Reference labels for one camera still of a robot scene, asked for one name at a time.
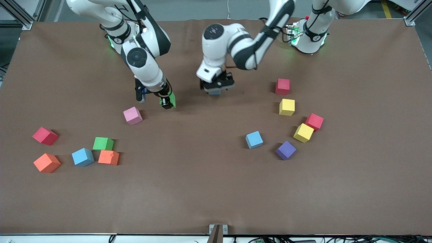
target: yellow tape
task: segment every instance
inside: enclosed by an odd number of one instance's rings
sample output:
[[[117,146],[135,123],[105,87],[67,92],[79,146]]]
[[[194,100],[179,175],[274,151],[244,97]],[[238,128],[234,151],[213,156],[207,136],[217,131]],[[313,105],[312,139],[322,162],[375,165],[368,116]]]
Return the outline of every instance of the yellow tape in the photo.
[[[386,0],[381,0],[382,9],[384,10],[385,17],[391,19],[390,10],[388,9]]]

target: green led light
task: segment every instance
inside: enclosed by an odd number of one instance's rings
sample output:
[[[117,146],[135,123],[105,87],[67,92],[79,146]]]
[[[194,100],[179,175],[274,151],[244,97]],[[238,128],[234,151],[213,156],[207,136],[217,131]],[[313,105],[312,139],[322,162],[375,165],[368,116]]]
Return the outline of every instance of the green led light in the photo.
[[[297,45],[298,41],[299,41],[299,38],[296,38],[296,39],[294,39],[294,40],[291,41],[291,44]]]
[[[109,36],[108,36],[108,40],[109,40],[109,43],[111,43],[111,47],[114,48],[114,45],[112,44],[112,41],[111,41],[111,39],[109,38]]]
[[[325,34],[324,35],[324,37],[323,37],[323,41],[321,42],[321,45],[324,45],[324,41],[325,41],[325,38],[327,37],[327,34]]]

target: yellow cube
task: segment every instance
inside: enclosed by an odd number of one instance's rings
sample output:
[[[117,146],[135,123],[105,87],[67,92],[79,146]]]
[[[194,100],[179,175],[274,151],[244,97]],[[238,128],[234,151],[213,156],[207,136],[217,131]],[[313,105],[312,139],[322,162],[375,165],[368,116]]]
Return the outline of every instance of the yellow cube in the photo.
[[[282,99],[279,104],[279,115],[293,115],[295,111],[295,100]]]
[[[294,138],[305,143],[311,139],[312,133],[314,133],[314,129],[302,123],[295,131]]]

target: green cube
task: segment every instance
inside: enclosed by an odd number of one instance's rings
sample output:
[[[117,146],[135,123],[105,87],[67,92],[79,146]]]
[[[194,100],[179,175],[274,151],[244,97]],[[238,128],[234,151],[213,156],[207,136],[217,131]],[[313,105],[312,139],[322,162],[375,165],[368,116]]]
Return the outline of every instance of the green cube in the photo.
[[[107,137],[96,137],[93,150],[112,150],[113,146],[114,141],[112,139]]]
[[[175,108],[175,95],[174,92],[171,92],[171,95],[169,96],[169,100],[172,103],[172,107]],[[162,99],[159,98],[159,104],[162,105]]]

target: purple cube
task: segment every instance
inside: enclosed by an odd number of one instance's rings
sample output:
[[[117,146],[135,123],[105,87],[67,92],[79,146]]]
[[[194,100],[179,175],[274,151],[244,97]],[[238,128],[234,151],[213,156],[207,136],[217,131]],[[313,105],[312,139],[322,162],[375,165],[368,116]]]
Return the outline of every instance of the purple cube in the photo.
[[[296,149],[288,141],[283,143],[277,150],[276,153],[283,159],[287,160]]]

